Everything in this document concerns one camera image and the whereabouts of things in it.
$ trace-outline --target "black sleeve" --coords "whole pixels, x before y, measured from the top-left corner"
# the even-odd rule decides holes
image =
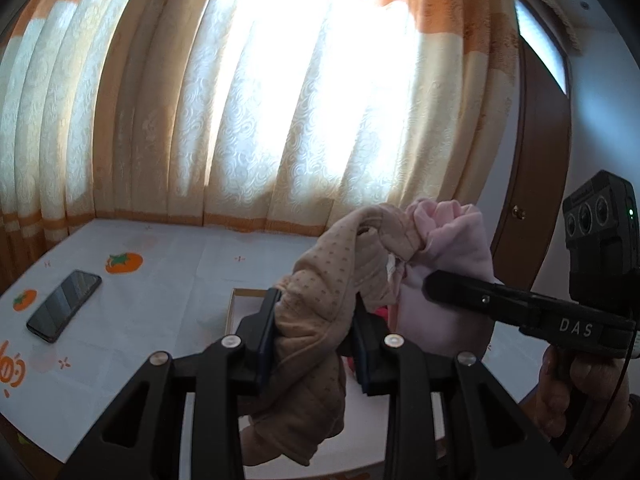
[[[640,397],[629,396],[631,418],[616,443],[585,466],[571,468],[576,480],[640,479]]]

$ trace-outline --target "door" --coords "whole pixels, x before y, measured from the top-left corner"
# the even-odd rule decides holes
[[[524,40],[520,74],[518,139],[491,248],[496,278],[529,290],[545,259],[562,202],[571,110],[568,97]]]

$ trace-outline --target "black smartphone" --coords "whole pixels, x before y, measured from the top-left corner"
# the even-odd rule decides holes
[[[29,318],[27,329],[47,343],[55,343],[71,318],[101,283],[100,276],[74,270]]]

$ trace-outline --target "gold door handle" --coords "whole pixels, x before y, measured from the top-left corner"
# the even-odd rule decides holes
[[[527,217],[527,212],[524,211],[523,208],[518,207],[518,206],[513,206],[513,209],[511,210],[511,215],[516,219],[516,220],[524,220]]]

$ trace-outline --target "curtain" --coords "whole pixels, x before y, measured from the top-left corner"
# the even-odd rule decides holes
[[[0,64],[11,282],[98,216],[319,235],[369,203],[474,202],[513,0],[32,0]]]

